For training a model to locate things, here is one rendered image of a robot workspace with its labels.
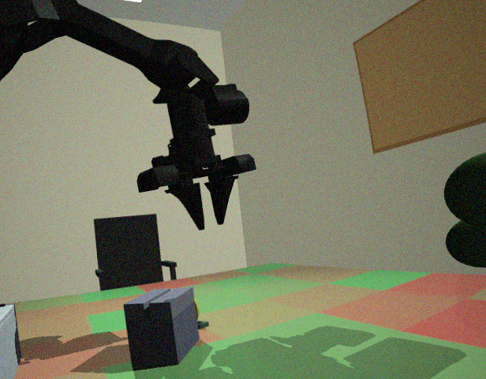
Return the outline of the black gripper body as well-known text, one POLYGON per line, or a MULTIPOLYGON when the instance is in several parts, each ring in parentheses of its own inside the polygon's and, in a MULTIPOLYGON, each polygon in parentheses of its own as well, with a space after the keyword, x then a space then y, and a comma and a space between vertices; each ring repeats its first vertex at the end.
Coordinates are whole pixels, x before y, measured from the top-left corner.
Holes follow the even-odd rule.
POLYGON ((139 193, 157 190, 161 186, 173 189, 193 184, 193 178, 208 176, 211 182, 256 170, 255 160, 249 154, 222 160, 220 155, 215 155, 211 140, 215 129, 209 129, 205 122, 180 126, 173 129, 172 134, 173 138, 169 141, 170 146, 176 148, 178 169, 172 164, 140 172, 137 177, 139 193))

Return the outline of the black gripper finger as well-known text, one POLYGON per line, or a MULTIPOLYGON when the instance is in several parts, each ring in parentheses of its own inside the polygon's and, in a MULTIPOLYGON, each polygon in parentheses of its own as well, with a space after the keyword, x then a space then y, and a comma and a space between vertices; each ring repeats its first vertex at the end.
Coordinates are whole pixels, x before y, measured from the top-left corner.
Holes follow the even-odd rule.
POLYGON ((235 175, 204 183, 210 191, 211 201, 218 225, 224 223, 230 193, 234 185, 234 180, 237 178, 238 175, 235 175))
POLYGON ((185 206, 187 213, 195 223, 197 229, 199 231, 204 230, 204 213, 199 182, 164 191, 165 193, 172 193, 177 197, 185 206))

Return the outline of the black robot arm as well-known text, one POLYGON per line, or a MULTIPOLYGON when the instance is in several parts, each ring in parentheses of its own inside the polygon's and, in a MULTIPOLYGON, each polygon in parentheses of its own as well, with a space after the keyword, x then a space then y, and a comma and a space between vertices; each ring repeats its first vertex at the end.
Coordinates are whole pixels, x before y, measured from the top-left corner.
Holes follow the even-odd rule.
POLYGON ((166 103, 172 130, 201 122, 242 124, 249 115, 245 94, 236 84, 215 85, 219 78, 194 49, 143 36, 77 0, 0 0, 0 81, 23 53, 63 36, 136 67, 159 86, 152 102, 166 103))

